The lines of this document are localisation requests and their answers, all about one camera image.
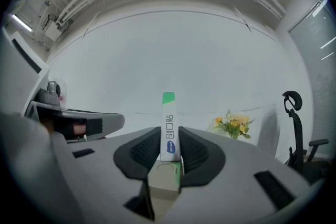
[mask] ceiling light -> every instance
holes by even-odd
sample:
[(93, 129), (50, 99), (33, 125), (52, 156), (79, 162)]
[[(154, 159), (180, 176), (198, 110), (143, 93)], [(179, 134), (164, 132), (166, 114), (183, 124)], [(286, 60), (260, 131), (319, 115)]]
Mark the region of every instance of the ceiling light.
[(32, 31), (32, 29), (26, 25), (23, 21), (21, 21), (16, 15), (12, 16), (17, 22), (19, 22), (24, 28), (26, 28), (29, 32)]
[(329, 55), (325, 56), (324, 58), (322, 58), (321, 60), (324, 60), (326, 57), (329, 57), (330, 55), (334, 54), (333, 52), (330, 53)]
[(329, 41), (327, 44), (323, 45), (321, 47), (321, 49), (323, 49), (325, 46), (329, 45), (330, 43), (332, 43), (334, 40), (336, 39), (336, 37), (334, 37), (331, 41)]

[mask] yellow flowers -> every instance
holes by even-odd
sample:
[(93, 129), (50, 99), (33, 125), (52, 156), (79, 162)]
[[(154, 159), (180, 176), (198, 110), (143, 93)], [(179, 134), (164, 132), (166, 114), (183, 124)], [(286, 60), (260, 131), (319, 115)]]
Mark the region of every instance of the yellow flowers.
[(233, 120), (233, 121), (230, 122), (230, 125), (231, 125), (232, 127), (237, 127), (237, 126), (239, 125), (239, 122), (236, 121), (236, 120)]
[(231, 111), (228, 110), (225, 115), (225, 121), (223, 121), (221, 117), (215, 119), (214, 128), (219, 128), (228, 133), (233, 139), (238, 139), (240, 135), (249, 139), (251, 136), (249, 136), (247, 132), (252, 122), (253, 120), (251, 121), (248, 116), (231, 114)]
[(243, 132), (244, 134), (246, 133), (246, 126), (240, 126), (239, 127), (240, 131)]

